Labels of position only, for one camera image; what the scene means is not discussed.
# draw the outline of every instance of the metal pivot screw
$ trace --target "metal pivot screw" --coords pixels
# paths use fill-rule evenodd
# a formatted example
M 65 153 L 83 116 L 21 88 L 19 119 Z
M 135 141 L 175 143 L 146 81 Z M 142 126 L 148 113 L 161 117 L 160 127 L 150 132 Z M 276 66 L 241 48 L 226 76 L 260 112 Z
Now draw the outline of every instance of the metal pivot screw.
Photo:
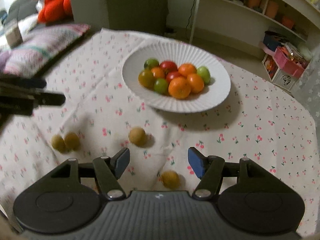
M 118 198 L 121 198 L 123 196 L 123 192 L 119 189 L 113 189 L 113 190 L 110 190 L 108 193 L 107 193 L 108 197 L 110 199 L 118 199 Z
M 198 198 L 207 198 L 211 195 L 211 192 L 207 189 L 198 189 L 196 192 L 195 192 L 195 195 L 198 197 Z

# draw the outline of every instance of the cherry print tablecloth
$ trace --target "cherry print tablecloth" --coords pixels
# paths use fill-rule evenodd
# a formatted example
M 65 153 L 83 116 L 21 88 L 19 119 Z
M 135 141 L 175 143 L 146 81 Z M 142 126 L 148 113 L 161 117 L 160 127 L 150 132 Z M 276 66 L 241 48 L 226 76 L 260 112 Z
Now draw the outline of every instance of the cherry print tablecloth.
M 32 118 L 14 117 L 0 145 L 0 204 L 12 214 L 14 198 L 58 163 L 75 157 L 90 162 L 129 147 L 131 162 L 119 182 L 131 190 L 163 190 L 159 174 L 177 171 L 181 189 L 199 183 L 188 164 L 191 146 L 204 155 L 238 162 L 248 157 L 296 190 L 306 212 L 301 235 L 316 229 L 320 164 L 315 123 L 297 101 L 280 88 L 218 59 L 231 78 L 228 98 L 215 109 L 174 114 L 148 107 L 123 86 L 121 66 L 139 46 L 168 41 L 142 33 L 102 30 L 47 74 L 47 88 L 65 93 L 62 108 L 40 108 Z M 131 127 L 149 136 L 145 148 L 128 141 Z M 74 131 L 81 149 L 62 155 L 49 145 L 52 135 Z M 225 179 L 223 188 L 235 183 Z

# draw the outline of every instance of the longan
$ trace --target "longan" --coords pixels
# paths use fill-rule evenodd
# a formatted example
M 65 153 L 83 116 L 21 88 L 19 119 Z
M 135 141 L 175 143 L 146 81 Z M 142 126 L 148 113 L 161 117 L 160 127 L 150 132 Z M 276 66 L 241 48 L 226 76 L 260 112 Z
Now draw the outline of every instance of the longan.
M 59 134 L 55 134 L 51 138 L 51 145 L 53 149 L 63 153 L 66 150 L 66 145 L 64 143 L 63 138 Z
M 175 190 L 180 186 L 180 178 L 175 171 L 164 171 L 160 179 L 163 186 L 168 189 Z
M 80 139 L 74 132 L 69 132 L 64 137 L 64 143 L 68 150 L 77 150 L 80 146 Z
M 141 127 L 133 127 L 129 132 L 129 141 L 138 147 L 144 146 L 147 141 L 145 130 Z

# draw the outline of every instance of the green tomato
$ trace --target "green tomato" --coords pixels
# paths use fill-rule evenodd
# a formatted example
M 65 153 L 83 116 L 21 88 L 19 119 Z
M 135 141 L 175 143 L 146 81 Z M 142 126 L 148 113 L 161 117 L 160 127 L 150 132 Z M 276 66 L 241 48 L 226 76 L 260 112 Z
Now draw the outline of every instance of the green tomato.
M 205 85 L 209 84 L 211 76 L 209 70 L 205 66 L 198 68 L 197 74 L 202 78 Z
M 138 81 L 140 85 L 152 89 L 153 88 L 153 83 L 155 82 L 155 78 L 153 76 L 153 73 L 151 70 L 145 69 L 141 71 L 141 73 L 138 76 Z
M 165 95 L 168 92 L 168 87 L 169 84 L 164 78 L 158 78 L 153 85 L 153 90 L 161 95 Z
M 144 63 L 144 69 L 152 69 L 154 67 L 159 67 L 159 61 L 156 58 L 149 58 Z

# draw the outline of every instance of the cable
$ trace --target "cable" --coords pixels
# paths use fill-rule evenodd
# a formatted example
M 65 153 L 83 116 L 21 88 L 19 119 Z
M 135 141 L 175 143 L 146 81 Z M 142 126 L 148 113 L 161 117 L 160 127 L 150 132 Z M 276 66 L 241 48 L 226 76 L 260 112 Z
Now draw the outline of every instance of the cable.
M 186 26 L 186 33 L 185 33 L 185 35 L 186 35 L 186 39 L 187 39 L 187 40 L 189 39 L 189 38 L 187 37 L 187 30 L 188 30 L 188 26 L 189 26 L 189 24 L 190 24 L 190 19 L 191 19 L 191 17 L 192 17 L 192 10 L 193 10 L 193 8 L 194 8 L 194 6 L 195 6 L 195 2 L 196 2 L 196 0 L 193 0 L 193 4 L 192 4 L 191 10 L 190 10 L 190 17 L 189 17 L 189 19 L 188 19 L 188 24 L 187 24 L 187 26 Z

